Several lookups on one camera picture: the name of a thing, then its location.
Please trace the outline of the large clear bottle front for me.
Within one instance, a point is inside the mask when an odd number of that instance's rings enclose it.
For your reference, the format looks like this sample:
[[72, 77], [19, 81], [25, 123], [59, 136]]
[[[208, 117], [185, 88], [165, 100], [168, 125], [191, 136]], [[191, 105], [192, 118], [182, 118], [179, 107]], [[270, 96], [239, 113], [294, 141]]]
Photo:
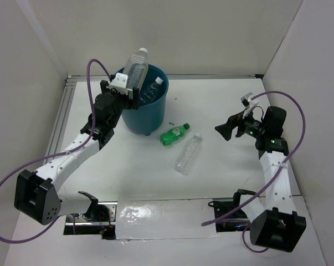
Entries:
[[140, 48], [137, 53], [130, 56], [122, 72], [128, 76], [128, 89], [142, 88], [148, 67], [148, 50], [146, 48]]

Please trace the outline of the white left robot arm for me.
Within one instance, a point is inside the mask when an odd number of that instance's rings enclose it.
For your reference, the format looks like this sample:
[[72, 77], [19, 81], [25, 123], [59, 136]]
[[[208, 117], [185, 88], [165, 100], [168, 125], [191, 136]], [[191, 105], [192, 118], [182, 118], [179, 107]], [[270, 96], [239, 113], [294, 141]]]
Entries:
[[95, 98], [89, 121], [64, 150], [33, 172], [22, 171], [16, 183], [14, 206], [17, 210], [47, 225], [58, 216], [80, 214], [93, 221], [99, 214], [98, 200], [79, 191], [59, 194], [69, 176], [88, 158], [98, 153], [114, 135], [114, 128], [125, 109], [138, 108], [138, 88], [127, 87], [128, 76], [118, 73], [111, 82], [101, 81], [101, 94]]

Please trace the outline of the green plastic bottle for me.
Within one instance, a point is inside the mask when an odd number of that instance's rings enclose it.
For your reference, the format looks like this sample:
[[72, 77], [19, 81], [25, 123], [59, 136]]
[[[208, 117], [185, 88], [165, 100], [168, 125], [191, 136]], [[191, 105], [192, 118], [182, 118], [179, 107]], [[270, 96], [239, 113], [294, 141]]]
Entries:
[[169, 146], [172, 143], [182, 138], [185, 133], [190, 129], [189, 123], [185, 123], [181, 126], [176, 126], [160, 136], [160, 142], [163, 146]]

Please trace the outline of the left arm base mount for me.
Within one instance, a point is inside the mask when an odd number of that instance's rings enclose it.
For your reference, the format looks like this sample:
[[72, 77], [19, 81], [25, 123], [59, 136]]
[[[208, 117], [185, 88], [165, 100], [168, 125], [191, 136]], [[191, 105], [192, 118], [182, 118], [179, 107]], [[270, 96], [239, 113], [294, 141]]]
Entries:
[[66, 216], [63, 235], [100, 235], [104, 240], [116, 239], [117, 202], [99, 202], [93, 195], [79, 191], [79, 196], [89, 200], [90, 206], [84, 213]]

